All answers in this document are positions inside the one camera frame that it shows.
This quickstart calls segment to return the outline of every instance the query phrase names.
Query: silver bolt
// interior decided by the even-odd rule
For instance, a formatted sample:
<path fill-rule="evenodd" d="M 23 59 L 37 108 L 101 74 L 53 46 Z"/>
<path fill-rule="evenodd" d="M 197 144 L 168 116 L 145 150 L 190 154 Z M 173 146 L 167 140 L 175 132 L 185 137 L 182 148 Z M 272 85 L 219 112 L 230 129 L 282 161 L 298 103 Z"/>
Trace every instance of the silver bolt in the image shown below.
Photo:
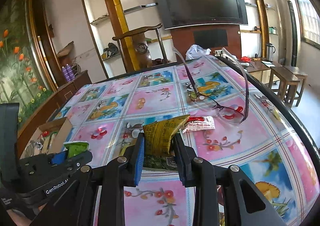
<path fill-rule="evenodd" d="M 196 162 L 196 163 L 198 163 L 198 164 L 200 164 L 200 163 L 203 162 L 203 159 L 202 159 L 201 157 L 195 157 L 195 158 L 193 159 L 193 161 Z"/>
<path fill-rule="evenodd" d="M 238 172 L 238 171 L 239 171 L 239 167 L 236 166 L 236 165 L 232 165 L 232 166 L 230 167 L 230 169 L 231 169 L 231 171 L 233 171 L 233 172 Z"/>
<path fill-rule="evenodd" d="M 90 170 L 90 166 L 85 165 L 85 166 L 81 167 L 80 170 L 81 170 L 81 172 L 86 173 Z"/>
<path fill-rule="evenodd" d="M 127 158 L 124 157 L 124 156 L 121 156 L 121 157 L 118 157 L 118 158 L 117 158 L 117 161 L 118 161 L 119 163 L 124 163 L 124 162 L 127 161 Z"/>

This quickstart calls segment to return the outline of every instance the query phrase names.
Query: bottle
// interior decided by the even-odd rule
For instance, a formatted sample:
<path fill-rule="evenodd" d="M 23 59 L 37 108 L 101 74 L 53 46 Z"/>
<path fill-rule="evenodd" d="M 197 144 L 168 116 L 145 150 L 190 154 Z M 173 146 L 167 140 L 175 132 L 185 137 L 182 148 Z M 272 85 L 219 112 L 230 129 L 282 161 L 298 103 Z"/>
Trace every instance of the bottle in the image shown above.
<path fill-rule="evenodd" d="M 66 81 L 70 82 L 71 81 L 70 76 L 68 75 L 68 71 L 64 66 L 62 67 L 62 73 L 63 73 L 63 76 L 66 79 Z"/>
<path fill-rule="evenodd" d="M 73 74 L 73 71 L 72 71 L 72 68 L 71 66 L 69 66 L 68 64 L 66 65 L 66 69 L 67 69 L 67 72 L 68 72 L 68 75 L 70 77 L 70 80 L 74 80 L 75 79 L 75 75 Z"/>

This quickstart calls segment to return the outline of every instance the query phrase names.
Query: thermos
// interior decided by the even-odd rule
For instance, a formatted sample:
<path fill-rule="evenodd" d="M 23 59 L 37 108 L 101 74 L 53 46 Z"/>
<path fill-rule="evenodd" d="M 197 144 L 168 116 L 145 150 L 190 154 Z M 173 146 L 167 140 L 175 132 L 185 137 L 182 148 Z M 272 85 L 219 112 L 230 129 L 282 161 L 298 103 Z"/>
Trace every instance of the thermos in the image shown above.
<path fill-rule="evenodd" d="M 267 45 L 267 60 L 273 61 L 273 54 L 275 53 L 276 48 L 271 43 L 267 43 L 266 45 Z"/>
<path fill-rule="evenodd" d="M 66 69 L 67 69 L 67 72 L 68 72 L 68 75 L 70 77 L 71 80 L 74 80 L 75 79 L 75 75 L 73 74 L 73 71 L 72 71 L 72 68 L 71 66 L 69 66 L 68 64 L 66 65 Z"/>
<path fill-rule="evenodd" d="M 71 81 L 71 78 L 70 78 L 70 76 L 69 76 L 69 74 L 68 74 L 67 69 L 66 69 L 64 66 L 62 67 L 62 73 L 63 73 L 63 76 L 64 76 L 64 78 L 66 79 L 66 81 L 67 81 L 67 82 L 70 82 L 70 81 Z"/>

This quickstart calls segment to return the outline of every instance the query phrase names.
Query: open box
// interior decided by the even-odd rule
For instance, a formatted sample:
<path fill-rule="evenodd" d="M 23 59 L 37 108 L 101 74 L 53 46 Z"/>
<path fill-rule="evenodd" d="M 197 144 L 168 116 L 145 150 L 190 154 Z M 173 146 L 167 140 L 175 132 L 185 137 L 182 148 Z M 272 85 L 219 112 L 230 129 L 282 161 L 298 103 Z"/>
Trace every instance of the open box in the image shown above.
<path fill-rule="evenodd" d="M 72 124 L 70 123 L 67 117 L 57 119 L 54 121 L 47 122 L 45 124 L 40 125 L 36 131 L 33 133 L 30 138 L 27 146 L 32 142 L 39 142 L 40 136 L 43 132 L 47 131 L 50 133 L 58 132 L 58 134 L 50 140 L 50 137 L 44 138 L 43 147 L 41 150 L 38 148 L 34 148 L 34 154 L 50 154 L 50 153 L 59 153 L 63 148 L 63 143 L 68 138 L 69 133 L 72 130 Z M 21 158 L 27 157 L 26 150 L 24 149 Z"/>

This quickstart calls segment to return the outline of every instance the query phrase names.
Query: window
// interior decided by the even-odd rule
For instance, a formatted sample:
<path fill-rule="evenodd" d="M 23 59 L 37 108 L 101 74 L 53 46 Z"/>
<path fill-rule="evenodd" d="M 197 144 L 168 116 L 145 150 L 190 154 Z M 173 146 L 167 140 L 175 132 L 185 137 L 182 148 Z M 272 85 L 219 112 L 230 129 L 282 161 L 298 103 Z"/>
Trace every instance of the window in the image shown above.
<path fill-rule="evenodd" d="M 300 9 L 302 36 L 305 42 L 320 47 L 320 18 L 310 0 L 296 0 Z"/>

